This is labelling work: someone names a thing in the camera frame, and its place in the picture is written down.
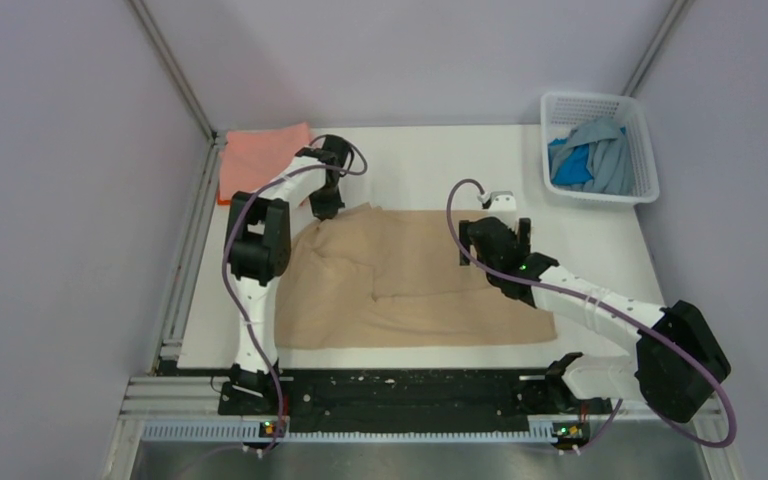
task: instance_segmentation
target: pink towel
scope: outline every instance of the pink towel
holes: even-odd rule
[[[253,192],[278,176],[310,143],[310,127],[300,123],[265,132],[228,132],[228,144],[219,154],[220,205],[227,205],[237,192]]]

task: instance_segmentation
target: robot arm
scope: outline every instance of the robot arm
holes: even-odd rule
[[[640,400],[671,420],[689,421],[713,388],[675,353],[599,305],[627,312],[644,326],[666,336],[722,382],[731,366],[699,310],[682,301],[672,308],[636,301],[580,278],[557,260],[531,252],[531,222],[516,219],[516,203],[509,192],[489,193],[480,200],[490,216],[460,223],[459,236],[464,247],[474,247],[478,260],[494,270],[562,287],[580,298],[488,273],[490,284],[510,298],[573,320],[626,352],[618,357],[568,354],[549,367],[550,374],[562,380],[558,383],[580,400]],[[467,263],[462,255],[461,264]]]
[[[261,346],[272,366],[277,366],[275,347],[275,299],[280,276],[290,260],[293,236],[314,220],[334,218],[344,207],[338,182],[339,172],[311,169],[293,175],[300,168],[314,165],[345,166],[351,147],[336,136],[327,135],[322,148],[302,148],[277,178],[279,185],[264,191],[254,200],[235,238],[230,234],[251,193],[237,192],[231,200],[226,241],[231,241],[228,264],[235,277],[237,297],[249,313],[250,325],[240,316],[239,347],[234,368],[240,371],[241,387],[258,395],[268,385],[269,370],[253,340]],[[251,326],[254,335],[249,335]]]

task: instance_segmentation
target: metal floor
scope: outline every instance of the metal floor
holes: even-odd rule
[[[657,422],[617,422],[581,457],[513,444],[287,444],[264,460],[226,451],[176,480],[707,480],[699,447]],[[165,480],[217,444],[144,442],[132,480]]]

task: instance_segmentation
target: metal pole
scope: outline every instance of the metal pole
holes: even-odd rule
[[[637,68],[634,69],[634,73],[631,75],[631,78],[623,89],[623,95],[629,97],[637,96],[640,92],[640,88],[643,86],[643,82],[649,76],[649,71],[655,63],[655,60],[658,59],[673,31],[675,31],[678,24],[681,23],[684,14],[687,13],[687,10],[693,3],[694,0],[675,0],[673,2],[672,7],[670,7],[669,12],[667,12],[667,16],[655,33],[652,41],[649,42],[646,52],[643,53],[643,57],[640,59],[640,62],[638,62]]]
[[[210,122],[207,119],[207,115],[204,113],[204,109],[201,108],[198,99],[193,93],[192,87],[190,87],[190,83],[187,81],[187,77],[184,76],[184,72],[178,65],[178,61],[175,60],[175,56],[172,55],[169,45],[160,33],[160,29],[157,27],[154,17],[152,17],[145,2],[143,0],[125,1],[131,7],[137,20],[139,20],[140,26],[160,59],[160,63],[169,75],[169,79],[172,80],[172,84],[175,85],[175,88],[181,95],[181,99],[184,100],[190,114],[193,116],[196,123],[198,123],[204,136],[212,141],[215,130],[210,126]]]

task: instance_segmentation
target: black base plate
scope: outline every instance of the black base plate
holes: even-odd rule
[[[528,415],[577,413],[539,378],[545,369],[284,370],[294,432],[459,433],[528,430]],[[592,414],[610,403],[589,400]],[[222,386],[220,415],[276,413],[262,398]]]

